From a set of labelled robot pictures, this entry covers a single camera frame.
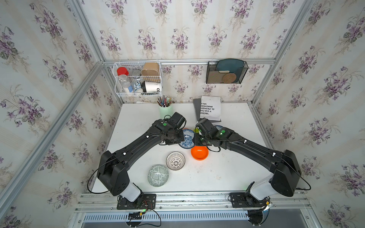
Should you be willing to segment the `dark rimmed blue floral bowl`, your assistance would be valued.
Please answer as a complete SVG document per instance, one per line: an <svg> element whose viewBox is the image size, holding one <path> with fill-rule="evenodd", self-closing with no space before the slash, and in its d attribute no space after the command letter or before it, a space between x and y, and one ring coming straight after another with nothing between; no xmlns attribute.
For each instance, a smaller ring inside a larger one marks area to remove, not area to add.
<svg viewBox="0 0 365 228"><path fill-rule="evenodd" d="M178 145L183 149L192 149L195 146L194 131L184 128L183 135L184 135L184 140L180 142Z"/></svg>

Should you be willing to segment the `plain orange bowl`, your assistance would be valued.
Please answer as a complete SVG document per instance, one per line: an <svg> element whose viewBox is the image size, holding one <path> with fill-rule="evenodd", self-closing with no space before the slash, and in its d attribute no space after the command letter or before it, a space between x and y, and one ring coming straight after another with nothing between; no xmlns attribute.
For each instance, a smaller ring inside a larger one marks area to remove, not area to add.
<svg viewBox="0 0 365 228"><path fill-rule="evenodd" d="M191 155L198 161L203 161L209 156L209 150L204 146L195 146L191 149Z"/></svg>

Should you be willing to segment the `brown white patterned bowl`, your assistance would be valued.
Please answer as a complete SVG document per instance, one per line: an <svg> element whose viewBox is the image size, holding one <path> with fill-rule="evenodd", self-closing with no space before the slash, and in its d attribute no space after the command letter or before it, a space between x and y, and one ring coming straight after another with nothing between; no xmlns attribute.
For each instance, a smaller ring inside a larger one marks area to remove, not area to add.
<svg viewBox="0 0 365 228"><path fill-rule="evenodd" d="M185 156L180 152L172 152L166 158L166 165L172 171L178 171L185 165Z"/></svg>

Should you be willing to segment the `lime green bowl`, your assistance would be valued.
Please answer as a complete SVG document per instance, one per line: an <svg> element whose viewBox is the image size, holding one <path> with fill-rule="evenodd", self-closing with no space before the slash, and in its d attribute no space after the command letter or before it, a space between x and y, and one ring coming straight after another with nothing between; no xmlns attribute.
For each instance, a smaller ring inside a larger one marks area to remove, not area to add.
<svg viewBox="0 0 365 228"><path fill-rule="evenodd" d="M195 130L194 130L195 133L199 134L200 133L200 130L196 127Z"/></svg>

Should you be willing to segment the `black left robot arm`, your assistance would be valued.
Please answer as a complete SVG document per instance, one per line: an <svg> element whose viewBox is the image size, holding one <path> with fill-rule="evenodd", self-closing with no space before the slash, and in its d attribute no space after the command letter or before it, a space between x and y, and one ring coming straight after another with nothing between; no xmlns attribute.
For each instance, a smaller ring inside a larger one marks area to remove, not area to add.
<svg viewBox="0 0 365 228"><path fill-rule="evenodd" d="M96 171L97 179L113 196L121 196L130 202L136 202L143 192L131 182L128 170L156 145L182 142L185 125L186 119L182 116L156 120L143 135L129 145L114 153L104 152Z"/></svg>

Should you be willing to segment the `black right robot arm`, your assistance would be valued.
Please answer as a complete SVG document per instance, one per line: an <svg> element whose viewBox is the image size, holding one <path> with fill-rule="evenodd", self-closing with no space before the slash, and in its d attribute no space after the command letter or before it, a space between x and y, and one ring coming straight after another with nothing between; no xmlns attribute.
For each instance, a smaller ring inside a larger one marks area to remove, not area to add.
<svg viewBox="0 0 365 228"><path fill-rule="evenodd" d="M267 148L225 127L217 129L214 126L210 130L196 127L196 130L200 142L239 153L270 172L268 177L249 186L247 191L250 197L263 200L275 194L286 197L294 195L301 171L296 155L292 151L280 152Z"/></svg>

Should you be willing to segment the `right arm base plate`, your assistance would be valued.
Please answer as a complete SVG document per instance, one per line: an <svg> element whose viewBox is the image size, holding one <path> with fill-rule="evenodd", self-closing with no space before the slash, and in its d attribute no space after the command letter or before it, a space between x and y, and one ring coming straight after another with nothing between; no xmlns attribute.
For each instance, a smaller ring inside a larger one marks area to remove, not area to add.
<svg viewBox="0 0 365 228"><path fill-rule="evenodd" d="M233 208L264 210L270 204L270 200L270 197L258 200L248 192L232 192L228 196L228 201L232 204Z"/></svg>

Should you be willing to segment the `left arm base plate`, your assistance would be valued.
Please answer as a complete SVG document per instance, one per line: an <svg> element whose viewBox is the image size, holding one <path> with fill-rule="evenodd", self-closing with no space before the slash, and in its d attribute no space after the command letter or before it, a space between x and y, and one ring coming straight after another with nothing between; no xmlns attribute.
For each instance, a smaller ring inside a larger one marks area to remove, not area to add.
<svg viewBox="0 0 365 228"><path fill-rule="evenodd" d="M156 194L144 194L142 193L135 201L129 201L121 196L117 200L118 210L144 210L155 209L156 207Z"/></svg>

